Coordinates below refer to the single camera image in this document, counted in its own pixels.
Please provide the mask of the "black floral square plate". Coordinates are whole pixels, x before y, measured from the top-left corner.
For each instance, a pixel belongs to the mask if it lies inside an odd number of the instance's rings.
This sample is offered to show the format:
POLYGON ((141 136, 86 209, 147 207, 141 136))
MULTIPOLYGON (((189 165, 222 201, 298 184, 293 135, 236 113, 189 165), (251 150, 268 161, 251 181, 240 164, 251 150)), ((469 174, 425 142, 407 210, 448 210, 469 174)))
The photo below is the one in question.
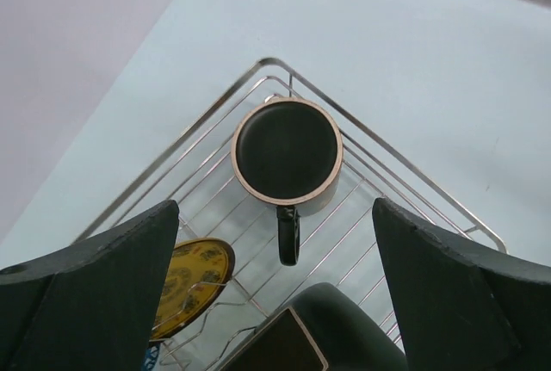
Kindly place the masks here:
POLYGON ((219 370, 407 370, 405 354, 350 298, 327 282, 264 320, 219 370))

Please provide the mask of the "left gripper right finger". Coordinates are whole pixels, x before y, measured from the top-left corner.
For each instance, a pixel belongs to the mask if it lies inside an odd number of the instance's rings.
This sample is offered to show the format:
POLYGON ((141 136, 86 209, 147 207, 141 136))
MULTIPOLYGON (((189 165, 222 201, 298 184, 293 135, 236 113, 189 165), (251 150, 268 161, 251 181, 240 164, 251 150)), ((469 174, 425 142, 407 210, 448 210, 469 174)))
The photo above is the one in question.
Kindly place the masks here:
POLYGON ((375 237, 411 370, 548 370, 550 268, 378 198, 375 237))

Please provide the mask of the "steel wire dish rack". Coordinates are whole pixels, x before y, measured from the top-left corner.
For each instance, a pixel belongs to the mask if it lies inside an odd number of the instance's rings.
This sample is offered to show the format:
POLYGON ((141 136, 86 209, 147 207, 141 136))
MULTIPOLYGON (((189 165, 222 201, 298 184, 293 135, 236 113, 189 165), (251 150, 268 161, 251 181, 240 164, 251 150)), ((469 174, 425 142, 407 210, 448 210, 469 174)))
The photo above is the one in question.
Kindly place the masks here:
POLYGON ((214 370, 256 326, 300 291, 328 282, 395 343, 399 328, 371 219, 387 197, 449 231, 497 250, 504 240, 356 115, 280 59, 257 61, 84 230, 90 237, 167 199, 180 208, 182 241, 219 238, 234 250, 232 279, 191 325, 161 343, 154 370, 214 370), (244 190, 232 169, 232 135, 255 107, 296 96, 337 123, 344 162, 337 191, 300 223, 300 260, 280 264, 276 215, 244 190))

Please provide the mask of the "blue triangle patterned bowl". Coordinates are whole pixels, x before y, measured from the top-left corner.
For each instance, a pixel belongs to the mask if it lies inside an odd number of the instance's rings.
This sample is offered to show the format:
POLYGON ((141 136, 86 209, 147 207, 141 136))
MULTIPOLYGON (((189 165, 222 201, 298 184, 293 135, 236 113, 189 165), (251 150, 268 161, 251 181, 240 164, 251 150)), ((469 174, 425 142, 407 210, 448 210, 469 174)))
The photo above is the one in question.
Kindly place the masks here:
POLYGON ((142 371, 152 371, 155 369, 158 363, 158 358, 161 350, 160 342, 153 342, 149 345, 145 352, 145 358, 142 363, 142 371))

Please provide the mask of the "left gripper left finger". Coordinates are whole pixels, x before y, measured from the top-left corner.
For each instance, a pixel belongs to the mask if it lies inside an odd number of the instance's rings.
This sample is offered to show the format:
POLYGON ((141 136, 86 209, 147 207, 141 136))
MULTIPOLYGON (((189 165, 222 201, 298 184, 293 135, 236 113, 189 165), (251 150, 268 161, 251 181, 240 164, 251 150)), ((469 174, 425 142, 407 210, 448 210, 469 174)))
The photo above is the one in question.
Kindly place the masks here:
POLYGON ((179 208, 168 200, 105 232, 1 271, 3 370, 139 370, 179 208))

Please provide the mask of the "yellow patterned round plate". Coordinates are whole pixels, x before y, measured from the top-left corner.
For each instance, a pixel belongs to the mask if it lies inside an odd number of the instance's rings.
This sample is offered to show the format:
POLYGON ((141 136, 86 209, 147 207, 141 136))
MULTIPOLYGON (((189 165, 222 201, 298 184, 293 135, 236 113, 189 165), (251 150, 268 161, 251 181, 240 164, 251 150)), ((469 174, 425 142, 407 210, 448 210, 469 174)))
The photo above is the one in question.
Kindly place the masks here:
POLYGON ((200 317, 232 278, 233 248, 218 238, 177 244, 164 281, 150 342, 173 337, 200 317))

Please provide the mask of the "red and black mug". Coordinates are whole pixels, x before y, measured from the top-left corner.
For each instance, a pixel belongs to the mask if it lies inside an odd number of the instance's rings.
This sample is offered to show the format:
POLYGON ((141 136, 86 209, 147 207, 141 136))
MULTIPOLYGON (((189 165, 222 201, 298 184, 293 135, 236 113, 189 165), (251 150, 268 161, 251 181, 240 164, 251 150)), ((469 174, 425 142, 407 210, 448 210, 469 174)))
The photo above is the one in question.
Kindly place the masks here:
POLYGON ((337 123, 314 102, 276 97, 239 122, 230 154, 241 186, 275 209, 280 262, 295 266, 301 218, 320 212, 337 191, 344 161, 337 123))

